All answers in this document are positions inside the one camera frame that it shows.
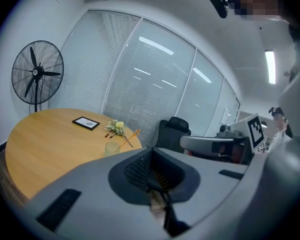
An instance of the person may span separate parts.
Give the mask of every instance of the person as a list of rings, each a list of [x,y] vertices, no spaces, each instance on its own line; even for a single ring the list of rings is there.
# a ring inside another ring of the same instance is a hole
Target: person
[[[282,143],[288,142],[291,138],[286,134],[287,131],[287,119],[280,107],[277,107],[272,112],[273,121],[279,131],[274,135],[271,145],[269,146],[268,153],[270,153],[275,147]]]
[[[248,20],[269,19],[289,24],[295,45],[295,63],[289,76],[291,82],[300,71],[300,0],[228,0],[236,15]]]

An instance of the picture frame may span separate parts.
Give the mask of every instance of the picture frame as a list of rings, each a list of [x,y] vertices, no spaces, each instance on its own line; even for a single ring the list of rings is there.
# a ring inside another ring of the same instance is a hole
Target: picture frame
[[[91,119],[86,118],[84,116],[81,116],[81,117],[73,120],[72,123],[74,123],[78,126],[81,126],[83,128],[86,128],[90,131],[93,131],[95,128],[97,128],[100,125],[99,122],[91,120]]]

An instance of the window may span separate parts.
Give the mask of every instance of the window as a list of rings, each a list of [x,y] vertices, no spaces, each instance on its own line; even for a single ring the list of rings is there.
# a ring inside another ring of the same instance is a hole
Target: window
[[[236,119],[238,117],[238,114],[239,114],[239,109],[240,109],[240,103],[237,99],[235,99],[235,103],[233,105],[233,108],[230,111],[230,117],[227,121],[228,125],[232,125],[236,121]]]
[[[221,125],[227,125],[232,118],[236,102],[236,94],[226,80],[223,81],[222,91],[206,137],[215,137]]]
[[[176,116],[189,123],[192,135],[205,136],[219,100],[223,76],[197,52]]]
[[[194,54],[183,39],[143,20],[115,69],[104,114],[141,129],[142,146],[154,146],[160,121],[175,115]]]
[[[63,80],[49,107],[100,113],[115,63],[139,20],[122,13],[88,11],[62,48]]]

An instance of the ceiling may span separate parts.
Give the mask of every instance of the ceiling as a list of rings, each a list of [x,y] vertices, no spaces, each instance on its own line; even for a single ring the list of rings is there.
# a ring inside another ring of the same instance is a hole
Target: ceiling
[[[234,15],[219,17],[209,0],[138,0],[152,3],[181,18],[200,32],[227,60],[238,78],[243,99],[277,104],[288,84],[285,71],[294,63],[294,43],[282,21],[248,21]],[[269,83],[265,50],[273,50],[276,84]]]

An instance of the wooden tabletop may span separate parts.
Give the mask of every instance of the wooden tabletop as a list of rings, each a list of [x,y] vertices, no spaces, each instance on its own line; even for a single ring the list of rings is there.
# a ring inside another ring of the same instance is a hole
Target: wooden tabletop
[[[100,125],[94,130],[72,123],[86,117]],[[105,157],[107,142],[120,145],[121,136],[105,138],[111,118],[90,111],[70,108],[47,109],[21,120],[6,143],[5,159],[9,174],[18,189],[29,199],[73,168]],[[127,138],[133,132],[125,127]],[[138,137],[123,145],[120,152],[142,148]]]

